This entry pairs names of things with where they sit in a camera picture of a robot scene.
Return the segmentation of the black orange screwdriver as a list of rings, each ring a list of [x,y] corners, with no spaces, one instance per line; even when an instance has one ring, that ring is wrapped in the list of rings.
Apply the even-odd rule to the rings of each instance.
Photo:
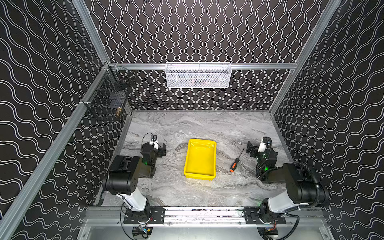
[[[237,168],[237,166],[238,166],[238,163],[239,163],[239,161],[240,161],[240,157],[241,157],[242,153],[244,152],[244,150],[245,150],[245,149],[242,149],[240,155],[239,155],[239,156],[234,160],[234,162],[231,164],[231,167],[230,167],[230,172],[231,172],[231,173],[233,173],[233,172],[236,170],[236,168]]]

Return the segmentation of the yellow plastic bin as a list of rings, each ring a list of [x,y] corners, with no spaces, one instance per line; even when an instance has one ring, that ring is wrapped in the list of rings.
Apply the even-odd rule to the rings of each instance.
[[[184,167],[186,178],[212,181],[216,177],[217,143],[190,139]]]

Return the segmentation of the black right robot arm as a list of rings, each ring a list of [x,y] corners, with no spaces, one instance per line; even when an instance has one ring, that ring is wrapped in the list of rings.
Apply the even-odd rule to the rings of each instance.
[[[261,222],[270,224],[289,212],[319,207],[329,200],[328,189],[312,167],[301,162],[276,166],[278,153],[271,138],[264,137],[258,147],[248,141],[246,153],[257,160],[256,177],[263,184],[286,185],[284,192],[261,202],[256,214]]]

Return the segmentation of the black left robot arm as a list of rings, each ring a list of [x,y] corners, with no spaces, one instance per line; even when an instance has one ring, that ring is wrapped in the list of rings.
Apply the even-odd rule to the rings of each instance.
[[[138,181],[151,179],[156,172],[158,158],[166,156],[167,147],[159,145],[158,137],[152,133],[149,142],[142,142],[141,155],[136,157],[116,156],[104,176],[102,189],[121,198],[128,208],[128,216],[139,223],[151,220],[151,206],[138,189]]]

